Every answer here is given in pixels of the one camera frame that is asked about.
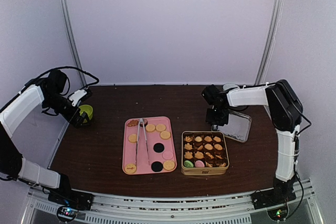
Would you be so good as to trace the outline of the silver tin lid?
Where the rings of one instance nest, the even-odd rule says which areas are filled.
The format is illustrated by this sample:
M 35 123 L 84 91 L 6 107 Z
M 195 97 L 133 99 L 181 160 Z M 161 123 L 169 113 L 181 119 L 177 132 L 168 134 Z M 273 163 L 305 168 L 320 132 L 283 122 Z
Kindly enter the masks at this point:
M 230 111 L 228 123 L 224 126 L 212 125 L 211 130 L 222 132 L 225 137 L 229 139 L 245 143 L 249 137 L 251 123 L 251 116 L 240 112 Z

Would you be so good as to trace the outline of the brown leaf cookie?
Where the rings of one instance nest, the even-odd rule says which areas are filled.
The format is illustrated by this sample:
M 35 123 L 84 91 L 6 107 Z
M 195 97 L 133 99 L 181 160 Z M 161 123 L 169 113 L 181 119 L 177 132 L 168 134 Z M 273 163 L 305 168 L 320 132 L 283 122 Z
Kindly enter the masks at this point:
M 192 141 L 193 141 L 193 138 L 190 137 L 190 136 L 186 136 L 186 137 L 184 138 L 184 142 L 190 143 L 190 142 L 192 142 Z

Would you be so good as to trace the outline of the leaf cookie second row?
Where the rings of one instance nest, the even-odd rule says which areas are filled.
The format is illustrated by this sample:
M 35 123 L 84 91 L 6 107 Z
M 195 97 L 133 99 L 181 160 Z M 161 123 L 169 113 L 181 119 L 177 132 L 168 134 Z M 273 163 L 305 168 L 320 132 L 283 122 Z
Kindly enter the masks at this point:
M 192 150 L 193 147 L 192 147 L 192 145 L 191 145 L 190 143 L 186 143 L 186 144 L 184 145 L 184 149 L 185 149 L 185 150 Z

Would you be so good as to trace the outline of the beige leaf cookie under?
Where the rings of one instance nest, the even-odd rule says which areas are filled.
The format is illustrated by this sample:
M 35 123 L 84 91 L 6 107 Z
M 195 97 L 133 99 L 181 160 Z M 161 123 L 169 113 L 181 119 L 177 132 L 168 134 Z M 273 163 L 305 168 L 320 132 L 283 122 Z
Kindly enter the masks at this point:
M 215 165 L 213 163 L 209 163 L 209 162 L 206 162 L 206 166 L 207 167 L 215 167 Z

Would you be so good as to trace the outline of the green sandwich cookie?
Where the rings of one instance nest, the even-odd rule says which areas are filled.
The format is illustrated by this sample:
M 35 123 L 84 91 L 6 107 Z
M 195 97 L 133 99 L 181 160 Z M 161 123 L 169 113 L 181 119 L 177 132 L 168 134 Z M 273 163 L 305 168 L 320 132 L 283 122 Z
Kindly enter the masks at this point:
M 185 161 L 183 162 L 183 165 L 184 165 L 184 167 L 186 167 L 186 168 L 192 168 L 192 167 L 194 167 L 194 164 L 193 164 L 191 161 L 189 161 L 189 160 L 185 160 Z

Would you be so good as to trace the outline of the metal serving tongs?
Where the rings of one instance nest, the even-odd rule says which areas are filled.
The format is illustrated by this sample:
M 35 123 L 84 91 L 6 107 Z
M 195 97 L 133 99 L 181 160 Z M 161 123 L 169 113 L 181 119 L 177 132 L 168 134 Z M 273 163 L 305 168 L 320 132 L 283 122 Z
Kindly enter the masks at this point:
M 143 160 L 145 160 L 148 164 L 150 164 L 147 131 L 145 129 L 145 126 L 143 125 L 143 119 L 144 118 L 138 119 L 139 123 L 138 123 L 138 129 L 136 133 L 138 135 L 138 140 L 136 142 L 136 149 L 135 149 L 136 166 L 139 166 Z

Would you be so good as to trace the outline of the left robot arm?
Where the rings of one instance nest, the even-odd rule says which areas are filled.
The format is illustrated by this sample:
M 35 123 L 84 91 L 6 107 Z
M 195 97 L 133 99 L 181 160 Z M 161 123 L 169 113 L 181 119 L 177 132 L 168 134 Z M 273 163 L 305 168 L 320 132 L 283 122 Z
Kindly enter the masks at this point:
M 92 95 L 90 85 L 64 92 L 70 81 L 63 70 L 53 68 L 29 80 L 1 108 L 1 180 L 47 188 L 64 205 L 71 205 L 76 197 L 69 177 L 36 162 L 49 150 L 43 145 L 56 139 L 53 128 L 58 124 L 53 118 L 64 118 L 76 128 L 89 124 L 78 105 Z

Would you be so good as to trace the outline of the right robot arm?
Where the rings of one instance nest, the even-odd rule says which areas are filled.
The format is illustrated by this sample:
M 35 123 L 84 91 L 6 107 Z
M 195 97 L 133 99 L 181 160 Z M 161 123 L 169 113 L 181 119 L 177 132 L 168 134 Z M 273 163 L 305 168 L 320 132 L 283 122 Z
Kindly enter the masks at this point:
M 272 203 L 279 204 L 292 192 L 296 180 L 299 155 L 300 125 L 303 106 L 289 82 L 281 79 L 255 86 L 230 84 L 220 90 L 215 85 L 206 86 L 202 97 L 211 106 L 206 112 L 206 122 L 223 126 L 228 123 L 229 111 L 241 106 L 266 106 L 278 139 L 277 168 L 273 189 L 269 192 Z

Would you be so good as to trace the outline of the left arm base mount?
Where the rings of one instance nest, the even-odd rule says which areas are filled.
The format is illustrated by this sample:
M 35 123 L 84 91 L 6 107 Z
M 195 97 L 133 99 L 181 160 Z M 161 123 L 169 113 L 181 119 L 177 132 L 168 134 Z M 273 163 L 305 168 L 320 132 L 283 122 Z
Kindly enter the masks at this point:
M 49 201 L 60 205 L 56 210 L 56 217 L 63 223 L 75 220 L 80 211 L 90 210 L 93 198 L 93 194 L 79 191 L 72 191 L 67 196 L 52 190 L 48 194 Z

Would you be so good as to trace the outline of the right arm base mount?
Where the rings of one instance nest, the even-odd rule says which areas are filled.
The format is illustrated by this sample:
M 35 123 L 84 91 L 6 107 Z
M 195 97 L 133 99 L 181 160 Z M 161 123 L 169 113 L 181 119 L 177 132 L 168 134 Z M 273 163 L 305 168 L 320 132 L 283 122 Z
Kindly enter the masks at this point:
M 257 190 L 252 193 L 251 200 L 254 209 L 267 210 L 268 217 L 273 221 L 285 221 L 290 212 L 288 203 L 296 199 L 296 194 L 291 192 L 287 196 L 276 198 L 274 192 L 274 189 L 269 189 L 264 191 Z

